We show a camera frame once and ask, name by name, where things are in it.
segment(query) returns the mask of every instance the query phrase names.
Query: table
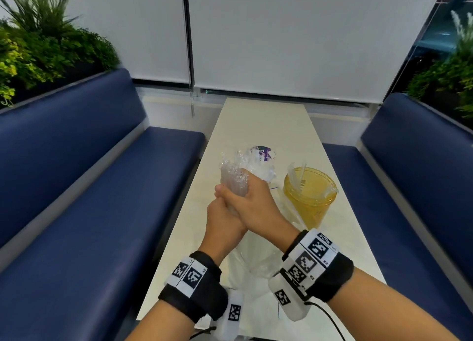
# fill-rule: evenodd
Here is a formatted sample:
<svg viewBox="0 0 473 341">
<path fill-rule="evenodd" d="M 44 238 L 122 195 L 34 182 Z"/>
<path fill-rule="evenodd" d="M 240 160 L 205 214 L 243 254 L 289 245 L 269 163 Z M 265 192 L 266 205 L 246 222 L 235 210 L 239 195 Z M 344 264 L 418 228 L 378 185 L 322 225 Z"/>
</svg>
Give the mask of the table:
<svg viewBox="0 0 473 341">
<path fill-rule="evenodd" d="M 166 278 L 180 260 L 199 247 L 205 231 L 207 206 L 214 199 L 214 186 L 220 182 L 222 153 L 231 157 L 236 150 L 253 146 L 266 146 L 275 151 L 276 183 L 282 185 L 290 163 L 300 164 L 304 159 L 308 166 L 325 172 L 334 180 L 340 193 L 320 230 L 357 267 L 385 282 L 304 105 L 228 98 L 141 306 L 138 320 L 157 302 Z M 221 269 L 221 283 L 228 285 L 227 259 Z M 317 303 L 332 315 L 345 338 L 353 340 L 332 311 L 325 304 Z M 269 291 L 250 305 L 245 300 L 240 334 L 281 341 L 340 338 L 330 320 L 316 307 L 304 320 L 291 322 Z"/>
</svg>

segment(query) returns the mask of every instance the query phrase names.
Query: artificial plant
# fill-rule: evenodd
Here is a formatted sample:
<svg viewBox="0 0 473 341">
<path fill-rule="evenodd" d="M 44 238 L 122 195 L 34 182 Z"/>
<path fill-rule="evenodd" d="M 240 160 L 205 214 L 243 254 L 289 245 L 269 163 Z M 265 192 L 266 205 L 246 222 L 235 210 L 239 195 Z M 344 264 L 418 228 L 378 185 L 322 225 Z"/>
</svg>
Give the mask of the artificial plant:
<svg viewBox="0 0 473 341">
<path fill-rule="evenodd" d="M 29 89 L 54 81 L 79 61 L 104 70 L 120 63 L 112 44 L 97 33 L 76 28 L 66 7 L 69 0 L 0 0 L 9 14 L 0 21 L 0 103 L 11 106 L 12 79 Z"/>
<path fill-rule="evenodd" d="M 455 52 L 445 61 L 437 61 L 429 69 L 414 76 L 407 93 L 422 99 L 430 85 L 436 91 L 449 91 L 460 96 L 460 106 L 465 118 L 473 118 L 473 15 L 467 13 L 467 24 L 452 11 L 458 42 Z"/>
</svg>

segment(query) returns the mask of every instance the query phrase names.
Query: blue bench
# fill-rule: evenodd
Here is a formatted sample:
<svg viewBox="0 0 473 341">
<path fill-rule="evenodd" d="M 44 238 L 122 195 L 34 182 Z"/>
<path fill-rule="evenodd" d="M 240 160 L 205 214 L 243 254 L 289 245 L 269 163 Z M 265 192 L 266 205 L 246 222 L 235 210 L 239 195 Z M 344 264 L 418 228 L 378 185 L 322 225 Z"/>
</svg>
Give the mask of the blue bench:
<svg viewBox="0 0 473 341">
<path fill-rule="evenodd" d="M 473 135 L 394 93 L 361 140 L 473 284 Z M 324 147 L 387 284 L 460 340 L 473 340 L 473 315 L 362 154 Z"/>
<path fill-rule="evenodd" d="M 0 340 L 103 340 L 120 324 L 204 143 L 145 118 L 124 69 L 0 115 L 0 247 L 136 134 L 0 273 Z"/>
</svg>

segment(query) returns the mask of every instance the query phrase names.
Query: right hand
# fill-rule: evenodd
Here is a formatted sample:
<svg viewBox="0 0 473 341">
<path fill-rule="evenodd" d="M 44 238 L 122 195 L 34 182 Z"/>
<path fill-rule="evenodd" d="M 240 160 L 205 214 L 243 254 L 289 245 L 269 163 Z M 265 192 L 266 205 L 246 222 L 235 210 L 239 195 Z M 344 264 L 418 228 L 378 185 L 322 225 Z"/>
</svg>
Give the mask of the right hand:
<svg viewBox="0 0 473 341">
<path fill-rule="evenodd" d="M 257 176 L 248 173 L 248 193 L 244 197 L 233 194 L 225 185 L 215 187 L 215 196 L 222 197 L 240 215 L 245 226 L 269 240 L 283 252 L 299 234 L 279 211 L 269 185 Z"/>
</svg>

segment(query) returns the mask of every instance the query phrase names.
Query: clear plastic cup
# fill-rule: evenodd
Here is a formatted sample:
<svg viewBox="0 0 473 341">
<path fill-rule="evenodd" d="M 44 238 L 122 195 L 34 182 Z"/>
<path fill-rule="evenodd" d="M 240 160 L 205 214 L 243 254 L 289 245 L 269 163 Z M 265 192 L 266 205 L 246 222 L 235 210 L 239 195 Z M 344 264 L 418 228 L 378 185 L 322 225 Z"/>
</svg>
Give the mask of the clear plastic cup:
<svg viewBox="0 0 473 341">
<path fill-rule="evenodd" d="M 294 168 L 296 180 L 300 180 L 301 167 Z M 330 205 L 337 197 L 337 186 L 327 174 L 306 168 L 300 191 L 290 183 L 289 175 L 284 179 L 284 194 L 299 212 L 308 229 L 318 228 Z"/>
</svg>

